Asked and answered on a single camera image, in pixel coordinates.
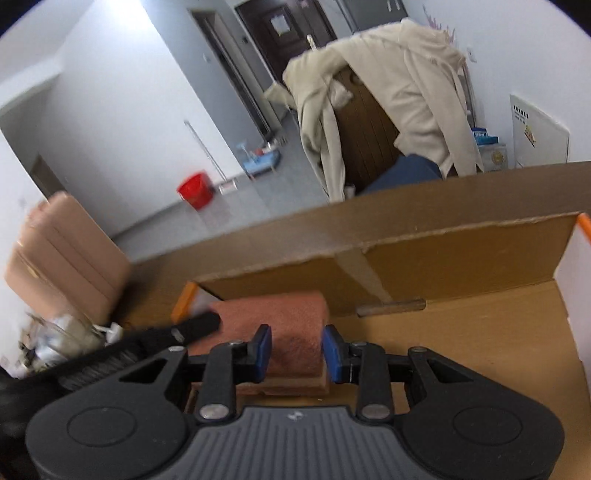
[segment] pink sponge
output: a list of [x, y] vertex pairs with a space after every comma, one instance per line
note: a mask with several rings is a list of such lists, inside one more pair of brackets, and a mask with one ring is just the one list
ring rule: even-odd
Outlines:
[[190, 355], [208, 353], [218, 343], [250, 340], [261, 323], [273, 339], [267, 378], [240, 393], [321, 394], [327, 390], [322, 357], [322, 329], [329, 318], [319, 292], [290, 293], [220, 301], [210, 308], [222, 318], [218, 333], [189, 346]]

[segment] door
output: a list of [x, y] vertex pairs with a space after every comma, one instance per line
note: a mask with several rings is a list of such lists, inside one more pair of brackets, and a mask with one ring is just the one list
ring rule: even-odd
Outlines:
[[407, 17], [402, 0], [337, 0], [353, 31], [367, 30]]
[[216, 32], [216, 13], [193, 12], [193, 16], [203, 31], [203, 34], [207, 38], [209, 46], [212, 48], [223, 69], [226, 71], [226, 74], [232, 82], [232, 85], [234, 85], [236, 93], [242, 100], [242, 103], [244, 103], [244, 107], [246, 107], [246, 110], [248, 110], [252, 121], [255, 123], [263, 138], [268, 138], [269, 134], [272, 133], [271, 127], [268, 125], [267, 120], [263, 116], [259, 106], [256, 104], [256, 100], [252, 96], [251, 91], [248, 89], [244, 78], [240, 74], [240, 71], [228, 53], [226, 46]]
[[56, 177], [56, 174], [52, 172], [51, 168], [49, 168], [49, 165], [45, 163], [45, 160], [41, 158], [41, 155], [35, 160], [35, 164], [31, 170], [31, 178], [46, 198], [51, 197], [54, 193], [65, 190], [65, 187]]
[[290, 59], [336, 38], [317, 0], [249, 0], [236, 10], [278, 81]]

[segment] white wall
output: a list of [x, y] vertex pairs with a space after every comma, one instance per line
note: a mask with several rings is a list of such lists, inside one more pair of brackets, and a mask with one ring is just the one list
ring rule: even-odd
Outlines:
[[[228, 6], [222, 0], [141, 1], [154, 27], [162, 36], [227, 144], [234, 151], [239, 151], [237, 145], [242, 142], [247, 142], [250, 148], [261, 146], [261, 133], [189, 10], [218, 10], [218, 7]], [[231, 29], [231, 23], [226, 20], [235, 19], [224, 16], [222, 9], [218, 11], [222, 14], [226, 26]], [[246, 59], [258, 78], [256, 64], [251, 63], [248, 56]]]
[[40, 127], [40, 153], [114, 235], [178, 202], [190, 174], [242, 169], [139, 0], [96, 0], [59, 53], [63, 73]]
[[[19, 103], [51, 85], [60, 74], [55, 53], [92, 0], [46, 0], [0, 37], [0, 116], [9, 134], [20, 126]], [[4, 282], [4, 268], [27, 212], [43, 195], [0, 131], [0, 360], [18, 356], [20, 328], [28, 322], [27, 306]]]
[[591, 38], [547, 0], [404, 0], [408, 15], [424, 11], [455, 29], [468, 62], [478, 123], [499, 135], [512, 155], [509, 94], [529, 101], [570, 131], [569, 161], [591, 160]]
[[38, 128], [45, 113], [49, 90], [22, 101], [0, 117], [0, 129], [27, 172], [39, 155]]
[[55, 55], [93, 0], [44, 0], [0, 39], [0, 83]]
[[20, 327], [26, 324], [28, 317], [26, 305], [4, 282], [4, 268], [27, 212], [42, 199], [43, 195], [0, 132], [0, 358], [9, 362], [18, 357]]

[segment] beige coat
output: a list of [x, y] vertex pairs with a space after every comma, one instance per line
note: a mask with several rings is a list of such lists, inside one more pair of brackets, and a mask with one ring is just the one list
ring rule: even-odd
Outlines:
[[465, 61], [445, 32], [404, 19], [308, 51], [289, 62], [301, 140], [332, 202], [344, 199], [345, 168], [333, 105], [332, 77], [347, 64], [400, 130], [395, 146], [439, 165], [445, 177], [476, 173], [480, 154], [466, 119], [457, 72]]

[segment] cardboard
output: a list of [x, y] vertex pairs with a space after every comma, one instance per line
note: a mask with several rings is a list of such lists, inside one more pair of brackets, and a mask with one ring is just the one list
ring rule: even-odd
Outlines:
[[[551, 478], [591, 478], [591, 241], [576, 233], [588, 178], [591, 163], [489, 173], [234, 232], [139, 265], [119, 321], [168, 323], [187, 280], [222, 300], [320, 290], [345, 339], [390, 353], [424, 345], [548, 406], [566, 432]], [[353, 405], [355, 394], [242, 401]]]

